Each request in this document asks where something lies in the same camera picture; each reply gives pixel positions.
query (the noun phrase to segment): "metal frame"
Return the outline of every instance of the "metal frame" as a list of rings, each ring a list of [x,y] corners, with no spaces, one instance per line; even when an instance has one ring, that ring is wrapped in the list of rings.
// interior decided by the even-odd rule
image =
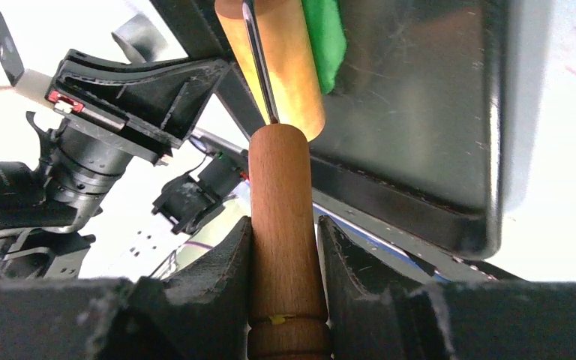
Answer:
[[[191,58],[221,56],[233,61],[232,50],[215,15],[214,1],[151,0],[151,3]],[[426,254],[435,253],[435,256],[430,256],[433,258],[430,262],[438,268],[444,266],[437,263],[451,265],[457,258],[425,242],[439,245],[450,254],[473,260],[458,260],[465,266],[454,270],[451,280],[470,278],[466,269],[478,272],[482,268],[495,278],[515,278],[490,264],[475,261],[489,257],[500,247],[500,120],[503,115],[503,54],[509,11],[506,1],[482,0],[481,4],[484,11],[484,96],[487,99],[485,113],[489,144],[485,176],[487,208],[484,212],[454,207],[409,187],[389,184],[362,169],[353,169],[319,154],[311,154],[314,189],[350,209],[366,214],[373,222],[371,227],[381,227],[383,231],[402,229],[407,237],[403,240],[378,234],[383,231],[371,230],[372,233],[377,233],[394,245],[422,248],[419,253],[425,258]],[[255,130],[263,126],[263,119],[256,110],[257,106],[239,67],[234,66],[226,75],[216,95],[247,137],[250,138]],[[334,176],[336,181],[330,181],[330,176]],[[352,184],[352,187],[338,184]],[[379,203],[370,201],[374,198],[380,199]],[[346,219],[356,222],[353,217]],[[484,246],[480,246],[480,239],[486,240]]]

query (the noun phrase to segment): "yellow wooden cylinder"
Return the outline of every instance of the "yellow wooden cylinder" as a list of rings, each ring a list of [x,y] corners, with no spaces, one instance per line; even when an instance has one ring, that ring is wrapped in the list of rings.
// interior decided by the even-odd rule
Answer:
[[[268,124],[266,105],[244,24],[242,0],[216,0],[215,13]],[[256,0],[255,13],[279,122],[298,128],[307,141],[311,141],[323,130],[326,114],[302,1]]]

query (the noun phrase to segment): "white surface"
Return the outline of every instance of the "white surface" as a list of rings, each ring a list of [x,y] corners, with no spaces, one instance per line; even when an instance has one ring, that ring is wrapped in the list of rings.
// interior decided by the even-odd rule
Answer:
[[[575,0],[554,2],[550,35],[526,195],[488,261],[532,281],[576,281]]]
[[[544,90],[526,196],[505,217],[502,248],[490,262],[528,280],[576,281],[576,1],[556,0],[549,39]],[[173,46],[182,50],[148,0],[0,1],[24,65],[52,76],[70,48],[104,59],[126,61],[110,32],[143,11]],[[59,117],[12,91],[0,91],[0,161],[24,161],[35,167],[38,140],[26,124],[26,110],[56,126]],[[215,98],[200,120],[201,128],[247,148],[245,138]],[[173,166],[153,168],[135,159],[103,202],[104,213],[82,234],[98,241],[85,259],[81,275],[104,273],[149,222],[151,203],[161,186],[194,167],[202,156],[185,144]]]

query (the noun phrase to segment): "green cloth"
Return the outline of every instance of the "green cloth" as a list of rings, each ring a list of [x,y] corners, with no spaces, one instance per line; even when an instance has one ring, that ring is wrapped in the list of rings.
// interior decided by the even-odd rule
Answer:
[[[337,0],[301,0],[321,93],[335,88],[347,42]]]

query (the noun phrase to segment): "black plastic part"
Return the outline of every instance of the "black plastic part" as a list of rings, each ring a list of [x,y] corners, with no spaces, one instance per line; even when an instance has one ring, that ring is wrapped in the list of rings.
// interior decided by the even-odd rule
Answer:
[[[122,64],[70,50],[46,96],[83,104],[80,116],[107,119],[119,136],[161,156],[182,145],[227,68],[219,58]]]
[[[0,209],[32,207],[43,198],[43,188],[24,163],[0,162]]]
[[[190,58],[220,56],[230,61],[235,60],[215,14],[215,0],[151,0],[151,4]],[[264,125],[237,63],[220,82],[215,94],[246,137],[250,138]]]
[[[421,239],[435,239],[435,245],[471,257],[472,244],[485,237],[485,217],[465,208],[441,203],[409,188],[395,187],[366,172],[344,167],[330,160],[311,157],[313,187],[335,199],[345,199],[353,208],[395,224]],[[469,247],[460,248],[463,244]]]
[[[131,287],[127,280],[0,280],[0,359],[101,359],[110,332],[125,333],[114,319]]]
[[[426,359],[576,359],[576,283],[442,283],[409,303]]]
[[[0,11],[0,62],[3,71],[10,80],[10,84],[15,86],[23,73],[25,67],[17,50],[17,45],[14,43],[12,34],[8,29],[8,24],[5,22],[3,14]]]
[[[174,234],[193,235],[197,225],[215,210],[222,199],[210,189],[200,186],[190,175],[184,174],[169,181],[162,194],[153,202],[153,214],[158,212],[172,221]]]
[[[335,359],[576,359],[576,283],[424,286],[319,219]]]
[[[242,182],[242,170],[226,155],[218,155],[199,173],[198,183],[224,199]]]
[[[151,3],[189,56],[230,54],[213,1]],[[507,1],[339,1],[339,7],[348,51],[337,76],[341,87],[324,98],[328,124],[311,144],[313,173],[325,174],[313,186],[457,257],[493,255],[500,248],[502,158],[491,140],[499,141],[503,121]],[[216,94],[251,136],[263,122],[237,75]],[[428,161],[427,172],[409,176]],[[366,204],[368,197],[381,204]]]
[[[0,253],[0,278],[77,278],[94,236],[37,231],[16,250]]]
[[[164,283],[0,280],[0,359],[244,359],[251,234]]]
[[[394,301],[421,284],[356,246],[330,217],[319,218],[319,243],[334,358],[418,359],[406,357],[401,337],[409,329],[398,325]]]
[[[251,219],[243,217],[218,246],[163,282],[166,298],[154,291],[158,281],[136,285],[132,310],[148,314],[182,359],[245,359],[251,237]]]
[[[55,201],[47,201],[29,208],[0,209],[0,230],[12,230],[37,227],[64,227],[76,219],[77,210]]]

